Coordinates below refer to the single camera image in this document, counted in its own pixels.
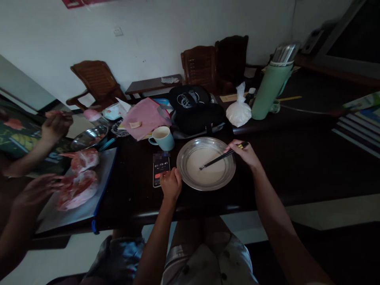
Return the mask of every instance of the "smartphone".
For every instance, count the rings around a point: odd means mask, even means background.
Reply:
[[[153,156],[153,187],[161,187],[160,175],[170,170],[169,154],[161,153]]]

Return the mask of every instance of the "wooden chair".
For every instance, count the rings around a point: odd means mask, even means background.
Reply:
[[[208,92],[215,94],[217,75],[215,47],[197,46],[181,53],[185,84],[201,85]]]
[[[218,87],[222,90],[222,94],[236,92],[236,86],[248,79],[244,77],[246,67],[259,68],[260,70],[263,68],[263,66],[249,65],[245,62],[247,45],[248,36],[231,36],[215,43],[217,52],[217,83]]]
[[[67,105],[76,105],[83,111],[87,110],[87,107],[79,102],[78,99],[88,93],[95,98],[93,106],[100,105],[100,107],[95,108],[97,111],[101,111],[117,103],[116,98],[125,101],[120,84],[116,82],[108,65],[104,61],[82,61],[73,65],[70,69],[82,80],[87,89],[82,94],[68,99],[66,101]]]

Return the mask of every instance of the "hand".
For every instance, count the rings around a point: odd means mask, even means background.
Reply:
[[[52,116],[62,116],[63,120],[65,122],[64,125],[67,128],[69,128],[73,123],[72,112],[53,110],[53,111],[46,112],[45,116],[46,116],[46,118],[50,118]]]
[[[161,173],[160,184],[163,192],[163,199],[169,202],[177,202],[177,198],[182,190],[182,175],[175,167],[166,174]]]
[[[67,133],[70,126],[67,124],[68,122],[62,115],[52,115],[42,125],[42,139],[45,142],[56,144]]]
[[[260,160],[256,156],[255,152],[253,151],[253,148],[251,144],[249,143],[245,148],[241,149],[238,147],[239,144],[241,144],[243,141],[240,140],[233,140],[228,147],[226,147],[226,150],[224,152],[229,151],[232,149],[234,152],[239,154],[241,158],[250,166],[250,167],[257,167],[260,165]]]
[[[68,131],[69,127],[73,123],[72,113],[62,111],[62,117],[63,117],[63,121],[64,121],[63,125],[67,128],[67,131]]]
[[[24,190],[15,198],[13,207],[24,208],[35,206],[47,198],[51,193],[59,191],[63,183],[57,182],[62,179],[54,173],[37,177],[26,185]]]

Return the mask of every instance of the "black backpack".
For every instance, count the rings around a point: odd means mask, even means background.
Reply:
[[[219,104],[211,102],[211,95],[199,85],[174,87],[169,92],[169,102],[176,111],[174,123],[186,135],[207,131],[212,133],[224,121],[225,112]]]

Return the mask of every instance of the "white liquid batter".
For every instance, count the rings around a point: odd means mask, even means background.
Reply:
[[[221,154],[210,148],[201,148],[194,151],[187,161],[187,171],[189,176],[200,184],[212,184],[222,178],[226,170],[224,159],[215,162],[209,167],[200,170],[199,168]]]

